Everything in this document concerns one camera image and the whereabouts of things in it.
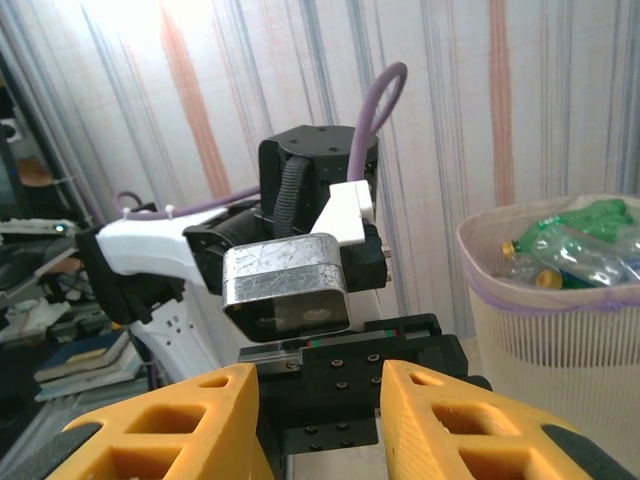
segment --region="striped curtain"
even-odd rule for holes
[[[465,217],[638,187],[633,0],[5,0],[0,28],[102,220],[117,190],[185,205],[256,184],[262,139],[354,124],[375,75],[404,61],[380,134],[393,251],[380,298],[387,315],[432,311],[462,336]]]

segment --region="black bracket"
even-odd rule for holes
[[[260,384],[258,437],[276,478],[286,456],[372,445],[385,360],[406,360],[490,389],[468,376],[454,335],[442,335],[433,314],[369,322],[364,332],[248,347]]]

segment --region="wastebasket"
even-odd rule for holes
[[[483,373],[496,392],[573,423],[640,474],[640,285],[544,290],[494,278],[501,245],[532,223],[595,200],[582,195],[475,215],[458,229]]]

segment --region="plastic bottle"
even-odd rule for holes
[[[527,285],[558,290],[591,288],[591,285],[573,275],[550,268],[530,253],[514,255],[507,268],[499,276]]]
[[[538,234],[551,225],[567,225],[613,243],[618,229],[632,223],[633,217],[627,213],[627,205],[623,200],[597,200],[588,207],[561,212],[534,223],[519,239],[502,244],[502,252],[507,258],[511,258],[514,253],[531,252],[531,244]]]
[[[545,228],[531,245],[531,253],[542,263],[594,287],[640,281],[615,245],[565,225]]]
[[[640,274],[640,227],[635,225],[620,227],[615,245],[620,250],[625,263]]]
[[[514,255],[501,276],[527,285],[562,288],[562,276],[530,254]]]
[[[620,227],[616,234],[616,245],[631,255],[640,256],[640,227],[637,225]]]

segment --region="book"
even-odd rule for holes
[[[42,383],[103,368],[120,356],[128,341],[124,332],[112,332],[69,343],[44,362],[33,378]]]
[[[60,387],[63,385],[69,385],[74,382],[91,380],[93,377],[104,376],[109,373],[117,372],[118,370],[121,370],[127,362],[127,355],[125,355],[125,353],[127,352],[127,349],[130,348],[129,346],[130,343],[131,342],[129,342],[127,339],[125,347],[120,353],[120,355],[118,356],[118,358],[116,358],[116,360],[113,363],[110,363],[109,365],[106,365],[102,368],[96,368],[94,370],[86,370],[78,373],[73,373],[71,375],[65,375],[64,377],[54,378],[53,380],[40,382],[40,387],[41,388]]]
[[[102,369],[98,369],[91,372],[93,375],[90,378],[74,380],[73,377],[75,375],[71,375],[67,377],[70,380],[62,385],[52,386],[49,385],[51,382],[42,383],[40,384],[42,391],[36,395],[35,399],[37,402],[45,402],[54,398],[86,392],[87,390],[93,390],[106,385],[126,382],[135,378],[140,367],[142,367],[142,359],[131,342],[126,346],[117,363],[120,368],[110,373],[102,374]]]

